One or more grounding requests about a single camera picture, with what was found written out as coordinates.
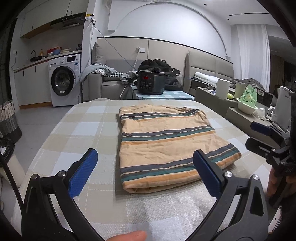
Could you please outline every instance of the white bowl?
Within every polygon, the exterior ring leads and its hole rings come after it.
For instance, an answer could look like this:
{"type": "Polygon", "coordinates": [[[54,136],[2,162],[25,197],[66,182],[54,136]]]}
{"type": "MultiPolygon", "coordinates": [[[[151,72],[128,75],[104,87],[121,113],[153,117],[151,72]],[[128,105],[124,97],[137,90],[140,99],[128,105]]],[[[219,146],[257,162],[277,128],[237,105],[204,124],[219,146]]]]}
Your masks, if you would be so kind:
{"type": "Polygon", "coordinates": [[[237,107],[240,111],[248,115],[252,115],[255,112],[255,110],[258,109],[257,106],[251,107],[245,103],[242,103],[239,99],[237,99],[237,107]]]}

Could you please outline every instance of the digital display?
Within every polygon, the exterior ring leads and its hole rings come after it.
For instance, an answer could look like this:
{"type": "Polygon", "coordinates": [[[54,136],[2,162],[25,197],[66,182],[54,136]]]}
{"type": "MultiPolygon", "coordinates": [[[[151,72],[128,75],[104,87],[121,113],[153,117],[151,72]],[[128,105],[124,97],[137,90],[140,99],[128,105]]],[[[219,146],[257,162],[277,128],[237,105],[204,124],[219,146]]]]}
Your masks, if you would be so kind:
{"type": "Polygon", "coordinates": [[[75,61],[75,59],[76,59],[76,56],[68,57],[68,58],[67,58],[67,62],[75,61]]]}

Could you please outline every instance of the blue gripper pad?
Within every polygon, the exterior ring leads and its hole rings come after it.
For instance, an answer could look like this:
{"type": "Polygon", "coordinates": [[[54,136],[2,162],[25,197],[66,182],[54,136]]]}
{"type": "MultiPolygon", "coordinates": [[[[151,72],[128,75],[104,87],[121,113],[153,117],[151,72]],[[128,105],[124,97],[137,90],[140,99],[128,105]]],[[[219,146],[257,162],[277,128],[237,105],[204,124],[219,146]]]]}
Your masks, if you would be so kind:
{"type": "Polygon", "coordinates": [[[269,136],[271,134],[271,129],[269,126],[265,126],[257,122],[252,122],[250,127],[253,131],[259,132],[263,135],[269,136]]]}
{"type": "Polygon", "coordinates": [[[193,153],[193,164],[202,181],[204,182],[207,190],[212,197],[220,198],[222,194],[222,183],[216,176],[215,172],[210,165],[216,165],[215,163],[208,163],[205,158],[198,150],[193,153]]]}
{"type": "Polygon", "coordinates": [[[98,152],[95,149],[89,149],[88,152],[87,156],[83,156],[82,159],[80,159],[82,163],[69,180],[68,193],[72,199],[80,195],[85,183],[98,162],[98,152]]]}

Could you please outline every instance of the light blue tablecloth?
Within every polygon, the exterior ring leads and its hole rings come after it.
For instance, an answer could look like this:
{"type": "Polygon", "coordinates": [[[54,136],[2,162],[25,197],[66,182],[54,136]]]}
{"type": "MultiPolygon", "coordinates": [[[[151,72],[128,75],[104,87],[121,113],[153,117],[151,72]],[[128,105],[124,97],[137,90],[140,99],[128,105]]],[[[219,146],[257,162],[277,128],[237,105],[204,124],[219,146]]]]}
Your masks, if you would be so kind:
{"type": "Polygon", "coordinates": [[[128,93],[126,99],[182,99],[182,100],[194,100],[194,96],[191,96],[184,91],[164,91],[161,95],[146,95],[141,94],[137,90],[137,86],[131,85],[128,87],[128,93]]]}

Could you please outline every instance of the range hood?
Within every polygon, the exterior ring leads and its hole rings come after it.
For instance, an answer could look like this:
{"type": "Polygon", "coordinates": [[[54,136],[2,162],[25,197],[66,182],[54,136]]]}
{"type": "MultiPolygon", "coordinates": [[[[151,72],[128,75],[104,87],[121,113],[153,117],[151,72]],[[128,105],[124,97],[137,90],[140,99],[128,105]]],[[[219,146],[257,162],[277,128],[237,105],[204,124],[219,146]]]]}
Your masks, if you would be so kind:
{"type": "Polygon", "coordinates": [[[55,29],[66,29],[80,24],[84,24],[85,12],[77,13],[70,16],[58,18],[50,22],[50,26],[55,29]]]}

